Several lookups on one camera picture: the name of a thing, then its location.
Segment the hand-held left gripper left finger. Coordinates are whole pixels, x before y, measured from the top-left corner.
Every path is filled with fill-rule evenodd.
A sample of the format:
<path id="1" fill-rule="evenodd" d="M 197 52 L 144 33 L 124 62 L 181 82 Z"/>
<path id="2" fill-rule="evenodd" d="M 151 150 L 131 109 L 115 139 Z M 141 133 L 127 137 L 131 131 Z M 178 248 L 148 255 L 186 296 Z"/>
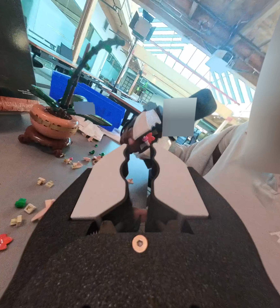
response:
<path id="1" fill-rule="evenodd" d="M 96 220 L 130 202 L 126 150 L 126 144 L 119 146 L 91 168 L 70 216 L 72 220 Z"/>

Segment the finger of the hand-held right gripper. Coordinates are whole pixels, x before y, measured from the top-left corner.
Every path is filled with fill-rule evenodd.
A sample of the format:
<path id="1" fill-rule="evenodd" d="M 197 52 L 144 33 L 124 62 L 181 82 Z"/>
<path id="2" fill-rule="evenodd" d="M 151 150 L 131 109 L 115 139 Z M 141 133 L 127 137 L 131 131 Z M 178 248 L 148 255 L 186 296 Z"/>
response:
<path id="1" fill-rule="evenodd" d="M 136 117 L 133 125 L 133 139 L 152 133 L 155 138 L 162 137 L 162 122 L 156 111 L 144 111 Z"/>
<path id="2" fill-rule="evenodd" d="M 134 155 L 137 159 L 150 159 L 150 147 L 146 143 L 134 143 L 134 150 L 137 150 Z"/>

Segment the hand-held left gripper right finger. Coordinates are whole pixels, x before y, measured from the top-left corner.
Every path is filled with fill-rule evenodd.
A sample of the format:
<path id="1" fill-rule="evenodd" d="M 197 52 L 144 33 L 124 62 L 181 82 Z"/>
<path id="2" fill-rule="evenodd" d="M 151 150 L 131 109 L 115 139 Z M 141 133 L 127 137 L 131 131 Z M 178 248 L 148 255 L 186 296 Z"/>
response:
<path id="1" fill-rule="evenodd" d="M 151 188 L 158 202 L 185 218 L 208 218 L 208 210 L 181 159 L 154 143 L 151 163 Z"/>

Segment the person's left forearm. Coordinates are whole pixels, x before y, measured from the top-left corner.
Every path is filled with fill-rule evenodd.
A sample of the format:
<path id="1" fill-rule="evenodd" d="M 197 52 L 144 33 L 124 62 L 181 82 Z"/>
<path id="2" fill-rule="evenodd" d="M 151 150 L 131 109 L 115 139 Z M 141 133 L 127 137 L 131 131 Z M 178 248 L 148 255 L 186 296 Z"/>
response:
<path id="1" fill-rule="evenodd" d="M 243 160 L 254 170 L 280 174 L 280 18 L 256 87 Z"/>

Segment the person's right forearm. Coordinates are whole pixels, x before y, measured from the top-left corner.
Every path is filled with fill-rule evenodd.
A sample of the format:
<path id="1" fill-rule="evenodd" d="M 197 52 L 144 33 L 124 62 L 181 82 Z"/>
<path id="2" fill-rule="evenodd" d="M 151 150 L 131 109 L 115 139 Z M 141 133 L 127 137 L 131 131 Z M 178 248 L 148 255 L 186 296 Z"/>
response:
<path id="1" fill-rule="evenodd" d="M 230 126 L 192 145 L 172 142 L 169 152 L 177 156 L 188 167 L 194 168 L 201 176 L 205 176 L 221 158 L 230 142 L 234 140 L 235 134 L 246 134 L 248 124 L 249 121 Z"/>

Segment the grey desk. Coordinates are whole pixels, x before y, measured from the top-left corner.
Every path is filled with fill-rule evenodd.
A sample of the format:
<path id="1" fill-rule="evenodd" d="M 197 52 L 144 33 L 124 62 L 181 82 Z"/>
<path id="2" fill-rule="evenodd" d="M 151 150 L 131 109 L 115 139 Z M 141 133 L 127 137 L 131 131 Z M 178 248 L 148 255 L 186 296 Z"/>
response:
<path id="1" fill-rule="evenodd" d="M 0 234 L 13 238 L 0 252 L 0 307 L 152 307 L 149 283 L 131 278 L 127 248 L 119 243 L 132 234 L 88 234 L 91 221 L 70 219 L 89 175 L 87 167 L 72 171 L 61 159 L 18 135 L 29 116 L 0 115 Z M 15 207 L 20 198 L 36 209 Z M 32 219 L 54 199 L 41 219 Z M 11 220 L 22 215 L 22 222 Z"/>

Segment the person's right hand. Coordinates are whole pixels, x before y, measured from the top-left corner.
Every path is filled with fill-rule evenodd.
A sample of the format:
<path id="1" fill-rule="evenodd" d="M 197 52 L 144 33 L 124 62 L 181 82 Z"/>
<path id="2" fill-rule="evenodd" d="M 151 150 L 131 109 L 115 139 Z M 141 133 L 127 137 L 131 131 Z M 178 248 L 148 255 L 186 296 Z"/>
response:
<path id="1" fill-rule="evenodd" d="M 131 153 L 136 153 L 140 151 L 140 144 L 142 143 L 142 141 L 139 138 L 135 140 L 133 138 L 133 128 L 129 128 L 124 130 L 124 132 L 122 133 L 120 143 L 127 144 L 129 151 Z"/>

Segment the potted background plant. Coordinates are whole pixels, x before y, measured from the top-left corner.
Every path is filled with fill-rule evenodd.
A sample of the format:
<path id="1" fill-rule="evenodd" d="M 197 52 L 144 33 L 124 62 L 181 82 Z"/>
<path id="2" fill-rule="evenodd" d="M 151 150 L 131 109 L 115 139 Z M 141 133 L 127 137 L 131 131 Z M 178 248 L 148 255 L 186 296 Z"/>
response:
<path id="1" fill-rule="evenodd" d="M 148 81 L 146 81 L 143 84 L 138 85 L 136 87 L 136 90 L 135 90 L 136 95 L 138 95 L 140 97 L 142 94 L 147 94 L 148 93 L 148 90 L 147 90 L 148 85 L 149 85 Z"/>

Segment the large blue plastic bin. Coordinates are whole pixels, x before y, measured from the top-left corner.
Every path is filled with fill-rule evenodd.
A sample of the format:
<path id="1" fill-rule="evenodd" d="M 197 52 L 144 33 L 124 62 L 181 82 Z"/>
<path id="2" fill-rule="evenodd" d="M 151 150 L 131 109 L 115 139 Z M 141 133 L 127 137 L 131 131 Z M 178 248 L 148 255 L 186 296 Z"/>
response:
<path id="1" fill-rule="evenodd" d="M 50 97 L 56 101 L 62 98 L 69 79 L 70 76 L 53 71 L 50 84 Z M 112 126 L 102 126 L 102 128 L 109 132 L 112 132 L 114 129 L 119 129 L 126 112 L 124 107 L 111 101 L 84 83 L 77 84 L 74 94 L 85 97 L 88 102 L 93 102 L 95 105 L 95 114 L 112 124 Z"/>

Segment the white crumpled paper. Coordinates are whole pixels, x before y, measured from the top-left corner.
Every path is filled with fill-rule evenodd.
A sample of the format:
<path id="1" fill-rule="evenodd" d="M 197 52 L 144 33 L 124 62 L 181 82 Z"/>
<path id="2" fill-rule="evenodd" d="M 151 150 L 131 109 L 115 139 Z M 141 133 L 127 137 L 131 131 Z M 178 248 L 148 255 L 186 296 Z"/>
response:
<path id="1" fill-rule="evenodd" d="M 101 141 L 103 136 L 107 136 L 110 139 L 114 140 L 118 144 L 120 143 L 120 132 L 117 129 L 113 129 L 112 131 L 108 131 L 101 126 L 93 124 L 89 120 L 85 120 L 83 117 L 76 116 L 79 122 L 78 130 L 81 133 L 84 133 L 86 136 L 93 137 L 97 141 Z"/>

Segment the person's white sweatshirt torso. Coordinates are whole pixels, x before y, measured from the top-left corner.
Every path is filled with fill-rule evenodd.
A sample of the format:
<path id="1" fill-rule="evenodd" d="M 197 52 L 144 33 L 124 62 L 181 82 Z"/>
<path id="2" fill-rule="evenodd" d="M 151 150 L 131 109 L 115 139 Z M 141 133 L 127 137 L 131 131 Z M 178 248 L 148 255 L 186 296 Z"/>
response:
<path id="1" fill-rule="evenodd" d="M 280 175 L 215 164 L 205 179 L 241 218 L 280 294 Z"/>

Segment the scattered small brick pieces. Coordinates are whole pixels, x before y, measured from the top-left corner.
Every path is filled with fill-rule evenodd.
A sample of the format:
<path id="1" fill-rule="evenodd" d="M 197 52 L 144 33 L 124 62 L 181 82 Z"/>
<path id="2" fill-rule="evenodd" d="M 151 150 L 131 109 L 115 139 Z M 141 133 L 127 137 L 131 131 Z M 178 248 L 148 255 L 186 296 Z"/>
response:
<path id="1" fill-rule="evenodd" d="M 82 164 L 80 162 L 77 163 L 73 163 L 72 162 L 72 157 L 64 159 L 64 163 L 65 164 L 72 164 L 72 168 L 76 169 L 76 168 L 80 168 L 82 166 Z M 53 204 L 54 199 L 50 199 L 45 201 L 45 209 L 41 210 L 38 214 L 36 214 L 36 216 L 32 219 L 32 221 L 41 219 L 43 214 L 46 213 L 46 210 L 49 209 L 49 207 Z M 26 213 L 30 214 L 32 213 L 36 207 L 29 203 L 28 205 L 26 205 L 26 199 L 25 198 L 20 198 L 19 200 L 17 200 L 15 202 L 15 207 L 19 208 L 19 209 L 24 209 Z M 18 215 L 17 218 L 13 218 L 11 220 L 11 226 L 13 225 L 18 225 L 22 222 L 22 215 Z M 7 249 L 7 245 L 9 243 L 11 243 L 13 241 L 13 239 L 9 236 L 7 236 L 7 234 L 0 234 L 0 251 Z"/>

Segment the brick-built orchid in pink pot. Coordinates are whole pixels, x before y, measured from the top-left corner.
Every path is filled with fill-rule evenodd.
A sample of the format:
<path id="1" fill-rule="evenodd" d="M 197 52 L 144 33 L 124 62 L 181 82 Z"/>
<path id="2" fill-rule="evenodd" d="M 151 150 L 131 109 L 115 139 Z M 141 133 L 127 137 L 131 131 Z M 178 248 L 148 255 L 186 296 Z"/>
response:
<path id="1" fill-rule="evenodd" d="M 62 157 L 62 148 L 71 144 L 71 136 L 75 135 L 79 129 L 79 121 L 76 116 L 84 118 L 84 121 L 91 121 L 95 125 L 111 127 L 112 123 L 95 115 L 94 111 L 76 111 L 76 103 L 83 103 L 85 107 L 88 107 L 90 101 L 74 94 L 74 92 L 83 69 L 94 55 L 97 55 L 100 50 L 111 53 L 112 46 L 122 47 L 124 45 L 125 41 L 117 35 L 114 38 L 99 41 L 93 47 L 88 44 L 80 64 L 68 79 L 63 97 L 59 100 L 53 99 L 40 87 L 32 84 L 30 92 L 45 101 L 48 106 L 45 107 L 41 104 L 32 106 L 30 110 L 31 126 L 26 129 L 24 134 L 19 135 L 18 140 L 24 144 L 36 142 L 51 147 L 56 157 Z"/>

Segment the studio light on stand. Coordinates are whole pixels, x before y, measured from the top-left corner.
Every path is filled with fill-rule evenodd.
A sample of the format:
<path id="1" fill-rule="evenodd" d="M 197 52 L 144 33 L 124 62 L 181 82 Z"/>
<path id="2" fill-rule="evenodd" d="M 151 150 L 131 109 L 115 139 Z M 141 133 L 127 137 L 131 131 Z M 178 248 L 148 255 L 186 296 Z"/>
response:
<path id="1" fill-rule="evenodd" d="M 134 48 L 136 47 L 136 44 L 138 41 L 145 42 L 149 41 L 151 36 L 153 35 L 154 30 L 156 27 L 152 26 L 153 22 L 153 16 L 151 16 L 147 11 L 143 10 L 142 16 L 139 16 L 138 12 L 135 12 L 133 18 L 130 21 L 129 27 L 132 30 L 132 35 L 134 36 L 134 42 L 131 45 L 131 48 L 128 52 L 126 61 L 113 85 L 112 91 L 114 93 L 117 93 L 119 85 L 119 82 L 122 78 L 122 76 L 125 74 L 127 67 L 130 63 L 130 60 L 132 58 L 132 54 L 134 51 Z"/>

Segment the black toy set box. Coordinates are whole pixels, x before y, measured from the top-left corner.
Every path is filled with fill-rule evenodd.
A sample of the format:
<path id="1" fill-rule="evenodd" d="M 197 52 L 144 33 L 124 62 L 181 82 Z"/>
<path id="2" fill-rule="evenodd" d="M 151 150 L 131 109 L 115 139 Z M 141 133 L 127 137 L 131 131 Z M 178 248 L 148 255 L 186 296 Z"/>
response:
<path id="1" fill-rule="evenodd" d="M 29 112 L 38 104 L 21 1 L 0 0 L 0 111 Z"/>

